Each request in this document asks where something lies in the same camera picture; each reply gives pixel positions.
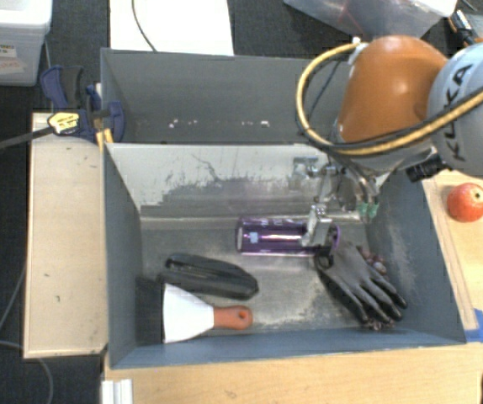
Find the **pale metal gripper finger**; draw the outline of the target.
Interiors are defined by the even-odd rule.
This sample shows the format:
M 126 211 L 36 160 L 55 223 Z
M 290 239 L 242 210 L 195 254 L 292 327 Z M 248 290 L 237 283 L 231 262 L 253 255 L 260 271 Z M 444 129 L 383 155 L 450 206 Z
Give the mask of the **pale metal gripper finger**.
M 313 204 L 308 215 L 307 226 L 319 226 L 328 221 L 329 217 L 327 216 L 326 206 L 321 203 Z
M 331 227 L 330 218 L 310 218 L 307 221 L 306 232 L 301 238 L 301 245 L 303 247 L 324 245 Z

